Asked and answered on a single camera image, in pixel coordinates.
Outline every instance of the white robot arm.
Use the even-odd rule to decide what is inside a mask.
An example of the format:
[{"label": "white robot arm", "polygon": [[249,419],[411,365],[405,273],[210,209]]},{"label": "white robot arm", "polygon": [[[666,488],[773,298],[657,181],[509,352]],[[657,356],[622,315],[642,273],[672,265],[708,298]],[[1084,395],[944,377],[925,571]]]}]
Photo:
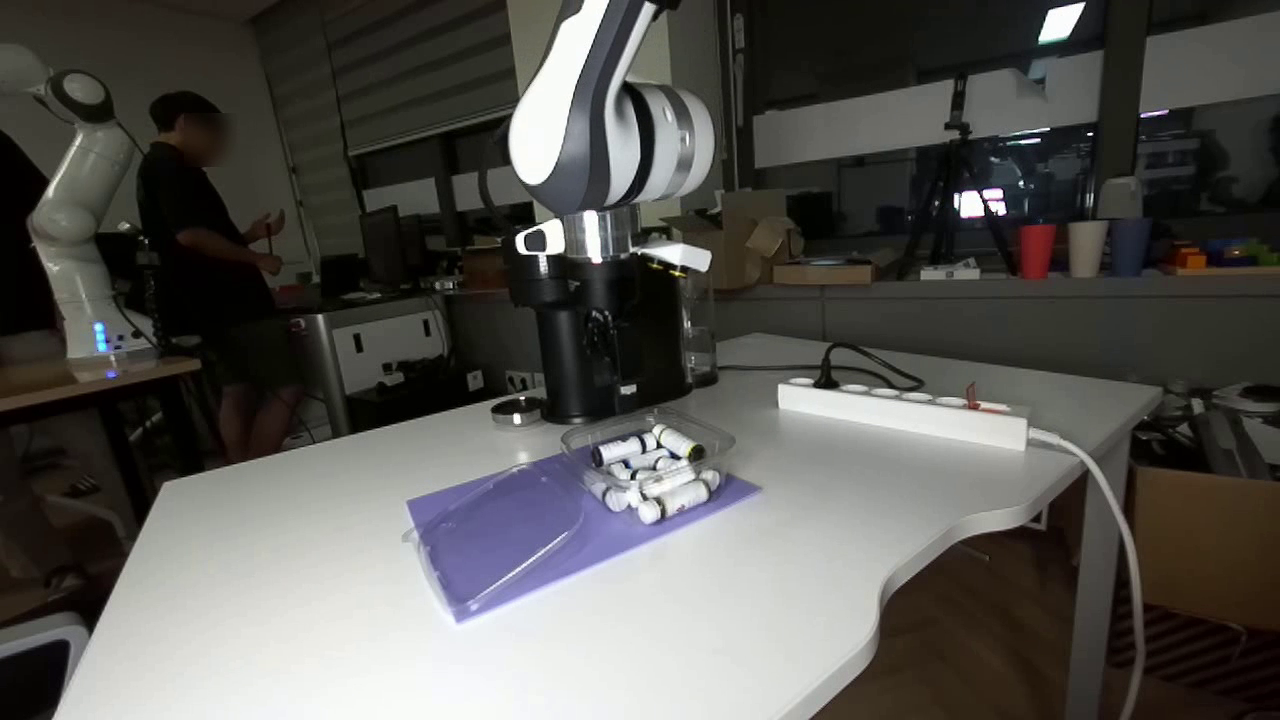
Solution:
[{"label": "white robot arm", "polygon": [[614,238],[572,246],[576,226],[638,201],[688,194],[710,166],[708,107],[665,85],[626,85],[622,71],[648,24],[674,0],[563,0],[552,47],[514,104],[509,150],[528,193],[560,221],[514,238],[518,253],[598,258],[626,253]]},{"label": "white robot arm", "polygon": [[132,161],[132,139],[111,114],[109,88],[74,69],[49,71],[29,47],[0,44],[0,94],[4,92],[37,94],[74,124],[67,156],[29,216],[60,309],[73,377],[95,381],[147,365],[152,352],[128,356],[132,323],[125,319],[109,269],[91,245]]}]

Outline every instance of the red cup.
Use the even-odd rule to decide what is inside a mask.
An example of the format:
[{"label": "red cup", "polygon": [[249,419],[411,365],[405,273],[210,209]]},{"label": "red cup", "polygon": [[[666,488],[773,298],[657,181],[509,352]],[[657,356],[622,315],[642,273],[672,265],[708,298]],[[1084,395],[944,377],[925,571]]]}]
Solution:
[{"label": "red cup", "polygon": [[1045,281],[1051,269],[1056,224],[1014,226],[1014,269],[1022,281]]}]

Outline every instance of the black shirt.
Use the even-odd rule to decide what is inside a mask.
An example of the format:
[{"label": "black shirt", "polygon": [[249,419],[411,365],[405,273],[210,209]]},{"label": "black shirt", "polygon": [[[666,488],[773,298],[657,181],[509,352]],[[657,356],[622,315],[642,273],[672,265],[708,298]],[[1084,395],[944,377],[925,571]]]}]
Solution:
[{"label": "black shirt", "polygon": [[249,245],[228,216],[222,194],[204,166],[172,147],[152,144],[135,172],[135,209],[154,245],[154,319],[163,330],[210,330],[240,319],[273,315],[273,286],[250,265],[228,265],[180,246],[185,226],[206,226],[230,245]]},{"label": "black shirt", "polygon": [[57,327],[50,286],[29,237],[42,172],[0,130],[0,335]]}]

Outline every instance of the desk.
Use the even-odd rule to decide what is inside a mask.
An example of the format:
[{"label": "desk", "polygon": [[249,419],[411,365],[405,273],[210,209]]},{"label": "desk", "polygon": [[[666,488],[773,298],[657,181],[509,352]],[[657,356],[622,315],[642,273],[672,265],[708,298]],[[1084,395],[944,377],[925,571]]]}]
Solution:
[{"label": "desk", "polygon": [[[719,358],[814,365],[743,335]],[[930,382],[1033,406],[1120,475],[1154,386],[889,352]],[[166,482],[132,546],[64,720],[346,717],[813,717],[875,651],[889,591],[963,534],[1065,491],[1058,451],[982,451],[778,415],[776,373],[683,395],[736,436],[758,491],[471,622],[440,606],[405,501],[560,448],[486,405]],[[1088,524],[1073,717],[1094,717],[1116,541]]]},{"label": "desk", "polygon": [[135,466],[125,419],[111,405],[128,395],[154,395],[163,415],[177,422],[185,448],[195,448],[199,436],[210,436],[204,386],[195,381],[199,381],[195,356],[159,356],[152,369],[125,373],[111,381],[105,377],[105,381],[74,382],[73,377],[64,377],[57,382],[0,382],[0,429],[74,410],[74,406],[99,410],[111,457],[117,457],[117,470],[128,495],[128,519],[135,529],[147,511],[152,488]]}]

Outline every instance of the table leg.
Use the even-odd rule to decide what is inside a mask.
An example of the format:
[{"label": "table leg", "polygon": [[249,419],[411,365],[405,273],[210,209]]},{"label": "table leg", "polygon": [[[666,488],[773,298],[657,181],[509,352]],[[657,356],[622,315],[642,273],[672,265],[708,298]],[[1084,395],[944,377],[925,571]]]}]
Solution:
[{"label": "table leg", "polygon": [[219,442],[215,442],[210,400],[199,377],[180,377],[172,382],[159,382],[154,400],[163,419],[172,422],[177,448],[193,458],[193,470],[204,470],[206,458],[219,457]]},{"label": "table leg", "polygon": [[[1094,457],[1112,480],[1112,491],[1124,506],[1128,488],[1128,433],[1124,439]],[[1094,720],[1106,675],[1106,634],[1112,634],[1112,600],[1120,566],[1120,530],[1106,511],[1106,501],[1088,480],[1084,491],[1084,529],[1080,529],[1080,566],[1076,566],[1076,622],[1073,622],[1073,675],[1069,675],[1069,720]]]},{"label": "table leg", "polygon": [[119,482],[128,495],[128,529],[140,529],[152,506],[152,488],[147,488],[142,466],[128,442],[125,410],[117,405],[99,405],[95,415],[105,422],[105,436],[111,442],[117,470],[119,470]]}]

